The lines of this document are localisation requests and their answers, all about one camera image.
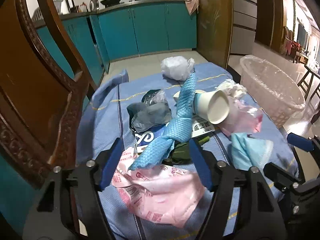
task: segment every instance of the blue blanket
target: blue blanket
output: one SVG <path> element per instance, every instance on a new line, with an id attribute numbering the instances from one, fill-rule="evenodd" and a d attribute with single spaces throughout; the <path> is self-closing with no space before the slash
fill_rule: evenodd
<path id="1" fill-rule="evenodd" d="M 195 72 L 198 77 L 196 89 L 205 91 L 213 91 L 226 79 L 232 79 L 230 73 L 213 63 L 195 65 Z M 93 95 L 82 116 L 77 133 L 76 162 L 81 163 L 87 159 L 95 159 L 101 151 L 110 149 L 115 139 L 121 135 L 125 149 L 133 147 L 135 137 L 129 129 L 129 114 L 126 108 L 133 102 L 140 102 L 143 95 L 151 89 L 165 91 L 169 107 L 175 116 L 176 106 L 173 95 L 180 90 L 180 84 L 177 81 L 164 78 L 160 73 L 129 82 L 128 73 L 123 71 L 102 84 Z M 258 107 L 250 95 L 245 95 L 242 99 L 248 105 Z M 263 116 L 261 132 L 254 136 L 273 141 L 274 148 L 269 161 L 297 175 L 298 165 L 292 151 L 266 114 Z M 217 160 L 229 163 L 231 141 L 220 130 L 217 130 L 203 147 L 204 150 L 211 151 Z M 180 165 L 179 167 L 195 171 L 193 164 Z M 267 183 L 274 197 L 281 198 L 282 193 L 273 186 L 269 179 L 267 179 Z M 239 193 L 239 188 L 235 188 L 225 235 L 233 232 Z M 212 194 L 209 191 L 205 192 L 183 229 L 171 225 L 154 224 L 129 213 L 118 191 L 113 186 L 108 186 L 103 192 L 99 192 L 99 197 L 116 239 L 192 240 L 195 239 L 204 221 Z"/>

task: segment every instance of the twisted blue towel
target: twisted blue towel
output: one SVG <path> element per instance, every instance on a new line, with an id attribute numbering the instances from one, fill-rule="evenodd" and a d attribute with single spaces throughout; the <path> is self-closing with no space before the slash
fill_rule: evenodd
<path id="1" fill-rule="evenodd" d="M 165 128 L 162 136 L 154 139 L 129 167 L 129 170 L 149 169 L 160 164 L 174 149 L 174 141 L 187 142 L 192 133 L 192 104 L 195 97 L 196 75 L 192 73 L 181 87 L 177 116 Z"/>

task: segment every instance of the pink plastic bag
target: pink plastic bag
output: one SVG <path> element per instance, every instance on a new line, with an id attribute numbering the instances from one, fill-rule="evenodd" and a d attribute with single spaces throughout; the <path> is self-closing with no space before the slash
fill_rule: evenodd
<path id="1" fill-rule="evenodd" d="M 218 124 L 221 131 L 230 136 L 232 133 L 256 133 L 261 130 L 263 111 L 253 106 L 245 106 L 240 100 L 228 97 L 230 112 L 228 117 Z"/>
<path id="2" fill-rule="evenodd" d="M 128 171 L 136 158 L 132 147 L 125 150 L 111 182 L 129 212 L 182 228 L 205 191 L 198 174 L 167 165 Z"/>

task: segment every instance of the tiled floor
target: tiled floor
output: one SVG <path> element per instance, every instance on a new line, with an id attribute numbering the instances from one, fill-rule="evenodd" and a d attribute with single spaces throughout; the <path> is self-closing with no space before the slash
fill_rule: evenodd
<path id="1" fill-rule="evenodd" d="M 195 60 L 195 64 L 208 62 L 204 57 L 202 57 L 198 52 L 194 50 L 133 57 L 112 62 L 110 64 L 109 73 L 105 74 L 102 83 L 107 81 L 110 77 L 119 74 L 123 69 L 126 69 L 128 71 L 130 81 L 138 79 L 140 77 L 146 77 L 155 73 L 160 73 L 161 61 L 167 57 L 174 56 L 183 56 L 186 59 L 192 57 Z"/>
<path id="2" fill-rule="evenodd" d="M 296 83 L 298 83 L 306 73 L 306 69 L 303 64 L 294 64 L 292 61 L 283 58 L 281 55 L 271 51 L 259 43 L 254 44 L 252 54 L 273 63 L 287 73 L 287 75 L 289 75 Z M 242 56 L 230 55 L 228 62 L 228 65 L 236 70 L 240 75 L 242 73 L 242 67 L 240 65 L 241 57 Z M 302 135 L 305 138 L 308 138 L 309 136 L 313 137 L 315 134 L 320 135 L 320 120 L 315 122 L 313 125 L 310 123 L 312 116 L 317 112 L 317 106 L 319 104 L 319 98 L 316 95 L 312 100 L 310 100 L 310 97 L 319 82 L 320 80 L 314 78 L 309 96 L 306 100 L 305 110 L 297 114 L 295 117 L 290 118 L 283 125 L 287 133 L 293 132 L 295 134 Z M 306 180 L 316 178 L 319 175 L 319 168 L 311 154 L 296 147 L 295 149 L 299 156 Z"/>

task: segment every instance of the trash can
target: trash can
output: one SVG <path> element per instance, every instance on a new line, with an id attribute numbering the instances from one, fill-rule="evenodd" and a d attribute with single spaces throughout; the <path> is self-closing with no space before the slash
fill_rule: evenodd
<path id="1" fill-rule="evenodd" d="M 277 127 L 305 108 L 301 90 L 277 66 L 253 55 L 242 57 L 240 65 L 243 69 L 240 83 Z"/>

